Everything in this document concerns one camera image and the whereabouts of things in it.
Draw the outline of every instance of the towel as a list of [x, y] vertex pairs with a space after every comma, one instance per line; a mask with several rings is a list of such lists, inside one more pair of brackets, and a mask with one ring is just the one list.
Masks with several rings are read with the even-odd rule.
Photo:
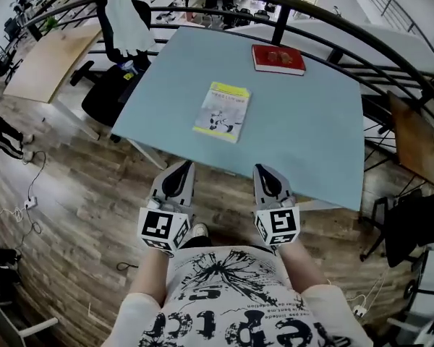
[[153, 34], [142, 21], [132, 0], [108, 0], [106, 16], [113, 29], [113, 45], [122, 56], [138, 55], [155, 44]]

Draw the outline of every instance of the metal railing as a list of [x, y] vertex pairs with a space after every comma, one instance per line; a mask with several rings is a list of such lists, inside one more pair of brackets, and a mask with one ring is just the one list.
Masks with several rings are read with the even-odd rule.
[[[363, 108], [367, 110], [367, 116], [371, 119], [376, 120], [377, 122], [385, 125], [391, 125], [391, 113], [388, 107], [388, 102], [383, 99], [387, 99], [387, 93], [382, 88], [381, 85], [390, 85], [397, 87], [405, 94], [405, 97], [402, 97], [402, 100], [405, 101], [410, 107], [412, 107], [415, 111], [424, 110], [430, 117], [434, 119], [434, 113], [427, 109], [425, 103], [429, 98], [434, 99], [434, 87], [427, 80], [427, 77], [434, 76], [434, 74], [421, 73], [417, 69], [415, 69], [405, 58], [400, 56], [395, 50], [387, 46], [384, 42], [377, 39], [375, 36], [371, 35], [369, 32], [363, 30], [361, 27], [354, 25], [348, 20], [345, 20], [337, 15], [328, 12], [320, 7], [307, 3], [302, 0], [258, 0], [265, 1], [268, 3], [272, 3], [280, 6], [278, 19], [275, 20], [264, 20], [259, 17], [254, 17], [253, 15], [248, 15], [240, 12], [233, 12], [229, 10], [218, 10], [218, 9], [206, 9], [201, 7], [151, 7], [152, 12], [194, 12], [201, 14], [209, 14], [217, 17], [230, 17], [230, 18], [240, 18], [242, 20], [249, 20], [255, 23], [261, 23], [264, 25], [268, 25], [273, 27], [273, 36], [271, 40], [262, 39], [259, 37], [245, 35], [244, 33], [236, 33], [230, 32], [228, 30], [224, 31], [228, 34], [232, 35], [240, 35], [243, 37], [252, 38], [258, 40], [263, 43], [269, 43], [272, 45], [283, 46], [281, 45], [281, 39], [283, 34], [288, 31], [290, 33], [294, 33], [296, 35], [302, 36], [303, 38], [307, 38], [309, 40], [313, 40], [317, 43], [321, 43], [329, 48], [331, 48], [331, 54], [327, 59], [320, 58], [311, 53], [307, 53], [301, 51], [301, 54], [304, 57], [310, 58], [314, 61], [317, 61], [321, 64], [324, 64], [336, 71], [346, 75], [347, 77], [352, 78], [358, 83], [364, 85], [368, 89], [372, 90], [375, 96], [371, 97], [362, 97]], [[72, 9], [77, 9], [80, 7], [86, 7], [90, 4], [96, 3], [96, 0], [79, 0], [75, 2], [71, 2], [65, 4], [62, 7], [57, 7], [52, 9], [51, 11], [44, 12], [41, 15], [35, 17], [31, 21], [27, 23], [27, 27], [35, 26], [46, 18], [54, 16], [55, 14], [65, 13]], [[350, 34], [356, 39], [368, 44], [376, 51], [383, 54], [386, 58], [390, 59], [396, 67], [379, 67], [376, 66], [366, 59], [362, 58], [358, 53], [353, 53], [349, 49], [342, 47], [338, 44], [332, 43], [326, 38], [322, 38], [320, 36], [314, 35], [312, 33], [306, 32], [304, 30], [300, 30], [299, 28], [292, 27], [287, 24], [288, 17], [292, 11], [297, 11], [314, 17], [315, 19], [321, 20], [329, 25], [332, 25], [345, 33]], [[60, 26], [65, 27], [68, 23], [77, 23], [81, 24], [84, 20], [96, 17], [94, 14], [88, 14], [84, 17], [74, 18], [72, 20], [68, 20], [66, 22], [62, 22]], [[177, 29], [181, 27], [181, 25], [177, 24], [151, 24], [152, 29], [159, 28], [167, 28], [167, 29]], [[204, 28], [204, 27], [196, 27], [196, 29], [210, 29], [213, 28]], [[166, 43], [167, 40], [157, 40], [156, 42]], [[97, 50], [96, 53], [105, 53], [106, 51]], [[148, 55], [157, 55], [157, 52], [148, 52]], [[353, 61], [358, 62], [356, 66], [358, 67], [349, 67], [344, 63], [339, 63], [342, 58], [352, 59]], [[426, 98], [419, 99], [415, 96], [414, 91], [415, 87], [421, 89]]]
[[394, 29], [421, 37], [434, 53], [434, 47], [418, 24], [396, 0], [370, 0], [387, 23]]

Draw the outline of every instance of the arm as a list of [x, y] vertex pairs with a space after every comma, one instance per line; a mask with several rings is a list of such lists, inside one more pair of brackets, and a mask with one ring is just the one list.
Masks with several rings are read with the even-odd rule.
[[163, 306], [166, 299], [166, 277], [169, 257], [164, 252], [149, 248], [129, 293], [143, 293], [153, 297]]
[[166, 298], [169, 257], [149, 248], [129, 293], [122, 302], [116, 323], [102, 347], [136, 346], [145, 328], [161, 311]]
[[300, 240], [283, 244], [278, 251], [292, 288], [301, 294], [326, 332], [338, 340], [348, 340], [352, 346], [372, 347], [373, 342], [355, 320], [341, 289], [328, 285], [328, 279]]
[[278, 251], [292, 288], [297, 293], [301, 294], [311, 286], [328, 284], [328, 280], [299, 239], [293, 243], [281, 245]]

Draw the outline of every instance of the light blue table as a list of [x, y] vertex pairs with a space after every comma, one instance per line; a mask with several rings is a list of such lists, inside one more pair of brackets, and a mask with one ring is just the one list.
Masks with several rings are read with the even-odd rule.
[[[113, 133], [248, 177], [256, 163], [264, 163], [285, 175], [298, 194], [359, 210], [364, 141], [358, 83], [307, 58], [302, 77], [256, 72], [253, 43], [178, 29], [135, 88]], [[237, 144], [192, 130], [212, 81], [252, 93]]]

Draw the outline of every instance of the shoe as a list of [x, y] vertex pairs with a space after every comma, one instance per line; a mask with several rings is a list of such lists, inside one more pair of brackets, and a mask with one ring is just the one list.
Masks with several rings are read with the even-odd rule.
[[22, 162], [29, 163], [34, 158], [34, 152], [24, 152], [22, 154]]
[[34, 141], [34, 134], [24, 135], [24, 136], [22, 137], [22, 143], [23, 143], [24, 145], [26, 145], [26, 144], [30, 144], [30, 143], [33, 142], [33, 141]]
[[208, 227], [204, 223], [197, 223], [193, 226], [192, 237], [209, 236]]

